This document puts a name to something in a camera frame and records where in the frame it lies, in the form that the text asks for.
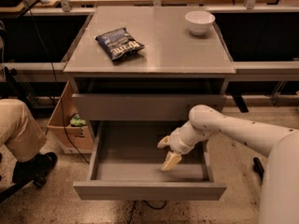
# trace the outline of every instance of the khaki trousers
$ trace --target khaki trousers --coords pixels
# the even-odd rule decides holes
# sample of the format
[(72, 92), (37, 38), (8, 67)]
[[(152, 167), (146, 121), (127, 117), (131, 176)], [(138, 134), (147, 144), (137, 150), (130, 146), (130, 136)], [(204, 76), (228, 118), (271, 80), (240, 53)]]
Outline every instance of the khaki trousers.
[(25, 103), (0, 100), (0, 146), (6, 145), (17, 161), (23, 162), (31, 160), (45, 143), (46, 136)]

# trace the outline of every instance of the black snack bag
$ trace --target black snack bag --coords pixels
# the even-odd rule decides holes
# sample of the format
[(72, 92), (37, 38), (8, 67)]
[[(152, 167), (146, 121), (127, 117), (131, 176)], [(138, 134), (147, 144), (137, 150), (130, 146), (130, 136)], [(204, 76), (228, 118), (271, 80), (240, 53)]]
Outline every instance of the black snack bag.
[(112, 61), (137, 53), (144, 48), (144, 45), (135, 41), (125, 28), (98, 35), (95, 40), (97, 40)]

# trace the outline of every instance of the speckled concrete floor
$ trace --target speckled concrete floor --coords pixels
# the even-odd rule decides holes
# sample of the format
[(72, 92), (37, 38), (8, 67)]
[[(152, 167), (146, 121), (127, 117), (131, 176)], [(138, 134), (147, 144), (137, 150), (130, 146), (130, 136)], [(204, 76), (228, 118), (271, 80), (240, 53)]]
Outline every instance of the speckled concrete floor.
[[(251, 119), (299, 129), (296, 106), (249, 106), (249, 113), (240, 113), (234, 106), (223, 110), (227, 116)], [(39, 119), (46, 131), (47, 119)], [(210, 161), (216, 182), (226, 183), (227, 190), (219, 201), (170, 201), (162, 210), (149, 208), (143, 202), (82, 201), (72, 185), (86, 179), (89, 165), (77, 154), (64, 154), (56, 137), (47, 133), (48, 142), (42, 152), (54, 151), (59, 160), (43, 189), (27, 185), (0, 204), (1, 223), (205, 223), (254, 224), (259, 214), (261, 180), (252, 171), (252, 159), (266, 158), (240, 145), (223, 134), (208, 141)], [(15, 160), (5, 147), (0, 148), (3, 160), (0, 165), (0, 191), (11, 185)], [(149, 202), (161, 206), (163, 202)]]

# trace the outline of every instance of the brown box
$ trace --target brown box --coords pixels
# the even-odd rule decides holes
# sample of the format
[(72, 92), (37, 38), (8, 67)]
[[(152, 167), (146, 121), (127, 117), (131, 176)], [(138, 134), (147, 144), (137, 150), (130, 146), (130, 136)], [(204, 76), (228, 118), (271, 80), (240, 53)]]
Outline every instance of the brown box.
[(71, 127), (69, 124), (74, 113), (76, 112), (76, 108), (72, 99), (73, 93), (72, 86), (69, 82), (67, 82), (61, 99), (50, 117), (48, 128), (61, 141), (61, 144), (59, 145), (64, 150), (64, 153), (78, 153), (76, 148), (81, 153), (92, 153), (93, 138), (89, 128), (87, 126)]

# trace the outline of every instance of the foot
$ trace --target foot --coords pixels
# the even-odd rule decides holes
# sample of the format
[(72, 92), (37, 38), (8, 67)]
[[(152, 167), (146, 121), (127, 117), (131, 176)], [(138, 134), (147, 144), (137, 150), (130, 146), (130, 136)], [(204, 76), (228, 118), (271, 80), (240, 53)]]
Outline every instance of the foot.
[(53, 152), (46, 154), (36, 154), (34, 158), (27, 162), (16, 162), (13, 171), (12, 182), (25, 183), (32, 181), (37, 175), (46, 176), (54, 168), (57, 156)]

